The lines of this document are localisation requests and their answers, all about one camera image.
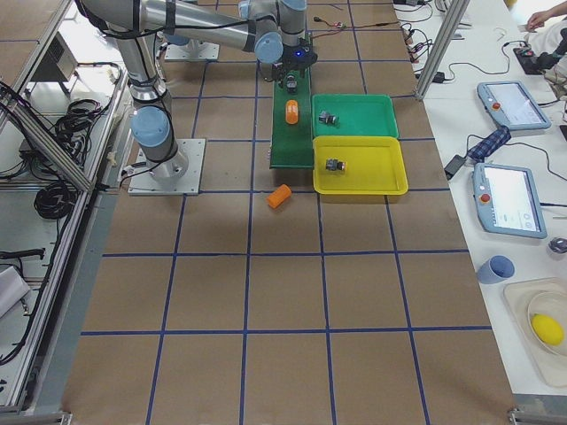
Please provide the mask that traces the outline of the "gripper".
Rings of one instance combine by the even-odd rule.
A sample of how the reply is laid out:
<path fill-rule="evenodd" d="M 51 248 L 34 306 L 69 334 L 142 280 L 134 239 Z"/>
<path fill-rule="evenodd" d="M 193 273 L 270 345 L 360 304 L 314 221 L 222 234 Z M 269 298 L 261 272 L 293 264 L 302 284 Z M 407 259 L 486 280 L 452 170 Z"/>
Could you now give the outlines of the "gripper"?
<path fill-rule="evenodd" d="M 296 46 L 283 47 L 283 55 L 272 65 L 272 80 L 282 82 L 292 71 L 298 71 L 301 77 L 315 64 L 318 55 L 310 39 L 300 38 Z"/>

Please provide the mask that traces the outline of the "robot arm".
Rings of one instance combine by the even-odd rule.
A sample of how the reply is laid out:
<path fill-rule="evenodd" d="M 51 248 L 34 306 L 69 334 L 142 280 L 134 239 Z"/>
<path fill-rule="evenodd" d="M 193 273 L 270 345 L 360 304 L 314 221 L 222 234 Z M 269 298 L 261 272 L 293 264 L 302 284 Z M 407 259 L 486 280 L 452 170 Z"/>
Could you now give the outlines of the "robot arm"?
<path fill-rule="evenodd" d="M 131 130 L 156 181 L 171 182 L 189 168 L 175 140 L 169 92 L 155 65 L 158 36 L 194 55 L 210 45 L 251 52 L 271 67 L 269 78 L 277 82 L 291 71 L 305 72 L 317 60 L 306 36 L 304 1 L 242 1 L 236 17 L 195 1 L 79 1 L 76 7 L 117 44 L 138 109 Z"/>

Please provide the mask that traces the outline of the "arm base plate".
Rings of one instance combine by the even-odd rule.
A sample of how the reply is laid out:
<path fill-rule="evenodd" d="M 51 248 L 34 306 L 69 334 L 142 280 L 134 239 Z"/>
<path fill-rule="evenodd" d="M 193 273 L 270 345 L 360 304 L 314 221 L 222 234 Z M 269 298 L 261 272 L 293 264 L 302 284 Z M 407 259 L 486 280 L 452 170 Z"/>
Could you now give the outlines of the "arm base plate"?
<path fill-rule="evenodd" d="M 185 44 L 170 42 L 165 53 L 166 62 L 207 62 L 216 61 L 220 45 L 199 40 L 189 40 Z"/>
<path fill-rule="evenodd" d="M 199 192 L 206 140 L 176 139 L 177 153 L 163 164 L 150 171 L 145 155 L 139 150 L 138 157 L 144 165 L 129 179 L 128 193 L 131 196 L 195 196 Z"/>

